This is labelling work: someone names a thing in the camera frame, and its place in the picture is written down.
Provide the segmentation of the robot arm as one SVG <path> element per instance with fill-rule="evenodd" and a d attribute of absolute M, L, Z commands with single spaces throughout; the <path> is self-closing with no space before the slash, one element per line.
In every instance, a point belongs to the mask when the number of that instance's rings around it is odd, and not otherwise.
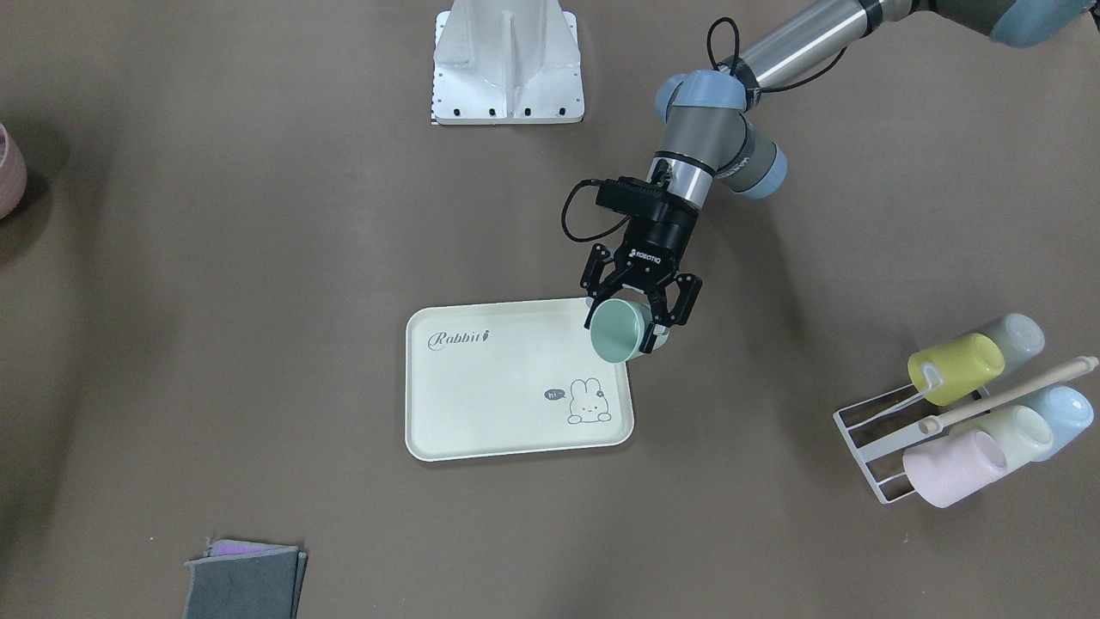
<path fill-rule="evenodd" d="M 817 1 L 717 59 L 676 74 L 657 91 L 663 141 L 641 179 L 588 179 L 595 205 L 622 215 L 618 246 L 590 236 L 580 283 L 586 292 L 590 344 L 617 364 L 653 352 L 672 328 L 688 324 L 702 290 L 681 262 L 712 183 L 744 199 L 765 199 L 787 177 L 787 156 L 746 114 L 765 95 L 785 93 L 829 71 L 856 40 L 920 11 L 1013 48 L 1053 38 L 1096 1 Z"/>

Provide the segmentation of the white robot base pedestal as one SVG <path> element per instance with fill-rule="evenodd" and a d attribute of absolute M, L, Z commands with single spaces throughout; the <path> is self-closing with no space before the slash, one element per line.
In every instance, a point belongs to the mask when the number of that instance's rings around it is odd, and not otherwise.
<path fill-rule="evenodd" d="M 435 19 L 430 120 L 558 125 L 585 117 L 578 16 L 558 1 L 455 1 Z"/>

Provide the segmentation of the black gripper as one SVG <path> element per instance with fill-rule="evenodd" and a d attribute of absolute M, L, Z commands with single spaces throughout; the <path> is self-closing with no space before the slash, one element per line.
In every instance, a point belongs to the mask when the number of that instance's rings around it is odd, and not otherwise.
<path fill-rule="evenodd" d="M 681 267 L 698 223 L 698 211 L 680 201 L 630 207 L 629 211 L 625 215 L 618 248 L 612 250 L 602 243 L 590 248 L 580 281 L 588 303 L 583 327 L 592 325 L 597 307 L 615 292 L 628 289 L 644 294 L 650 318 L 640 351 L 648 355 L 669 329 L 688 325 L 688 318 L 702 291 L 703 279 Z M 667 296 L 671 289 L 676 294 L 670 306 Z"/>

